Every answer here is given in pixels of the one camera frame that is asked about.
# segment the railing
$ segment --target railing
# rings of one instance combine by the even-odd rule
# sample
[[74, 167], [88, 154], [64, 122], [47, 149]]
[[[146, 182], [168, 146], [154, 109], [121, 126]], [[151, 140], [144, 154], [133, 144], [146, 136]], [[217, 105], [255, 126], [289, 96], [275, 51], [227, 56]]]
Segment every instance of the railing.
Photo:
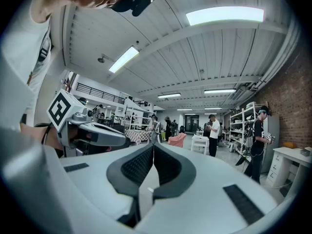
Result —
[[117, 102], [117, 103], [120, 103], [120, 104], [124, 104], [125, 103], [125, 99], [124, 98], [121, 98], [121, 97], [118, 97], [118, 96], [114, 96], [114, 95], [109, 94], [107, 92], [104, 92], [104, 91], [101, 91], [99, 89], [95, 89], [95, 88], [89, 87], [89, 86], [81, 84], [81, 83], [78, 83], [76, 91], [83, 92], [83, 93], [86, 93], [86, 94], [89, 94], [89, 95], [92, 95], [92, 96], [96, 96], [96, 97], [99, 97], [99, 98], [102, 98], [102, 99], [110, 100], [110, 101], [113, 101], [113, 102]]
[[145, 101], [145, 100], [134, 101], [134, 103], [136, 105], [138, 105], [139, 107], [141, 107], [141, 106], [149, 107], [150, 106], [150, 104], [147, 101]]

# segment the cap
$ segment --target cap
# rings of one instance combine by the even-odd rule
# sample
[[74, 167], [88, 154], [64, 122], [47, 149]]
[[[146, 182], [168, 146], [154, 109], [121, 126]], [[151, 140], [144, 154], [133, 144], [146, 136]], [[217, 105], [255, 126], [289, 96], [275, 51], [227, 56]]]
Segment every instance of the cap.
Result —
[[268, 108], [267, 106], [262, 106], [262, 107], [260, 108], [259, 114], [262, 113], [262, 112], [266, 113], [267, 115], [271, 115], [271, 113], [270, 113], [270, 111], [269, 111], [269, 108]]
[[133, 10], [132, 15], [137, 17], [153, 1], [154, 0], [120, 0], [113, 5], [112, 10], [116, 12], [126, 12], [128, 10]]

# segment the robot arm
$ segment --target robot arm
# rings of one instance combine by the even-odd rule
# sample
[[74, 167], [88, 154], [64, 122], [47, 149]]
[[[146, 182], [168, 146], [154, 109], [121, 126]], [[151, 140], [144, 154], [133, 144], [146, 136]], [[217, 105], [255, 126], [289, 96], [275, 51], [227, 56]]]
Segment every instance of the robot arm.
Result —
[[[121, 146], [126, 141], [123, 133], [93, 122], [92, 111], [65, 90], [57, 93], [47, 114], [57, 130], [59, 142], [65, 148], [75, 148], [78, 141], [96, 146]], [[71, 124], [78, 127], [78, 139], [69, 138]]]

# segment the orange object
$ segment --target orange object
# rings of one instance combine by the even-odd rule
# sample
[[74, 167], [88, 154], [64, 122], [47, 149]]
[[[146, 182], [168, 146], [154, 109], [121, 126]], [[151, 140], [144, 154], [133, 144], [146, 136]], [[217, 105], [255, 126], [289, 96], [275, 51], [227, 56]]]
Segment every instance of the orange object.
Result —
[[169, 137], [168, 144], [171, 146], [183, 147], [183, 140], [185, 139], [185, 137], [185, 133], [180, 133], [177, 136]]
[[297, 145], [292, 142], [284, 142], [284, 146], [292, 149], [297, 147]]

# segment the pink chair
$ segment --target pink chair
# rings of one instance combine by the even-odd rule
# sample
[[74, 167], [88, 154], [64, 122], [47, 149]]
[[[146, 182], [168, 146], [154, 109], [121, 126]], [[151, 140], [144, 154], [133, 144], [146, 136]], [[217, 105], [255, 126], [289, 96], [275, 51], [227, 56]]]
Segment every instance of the pink chair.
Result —
[[180, 133], [175, 137], [169, 137], [168, 144], [172, 146], [183, 147], [183, 140], [185, 139], [185, 137], [185, 133]]

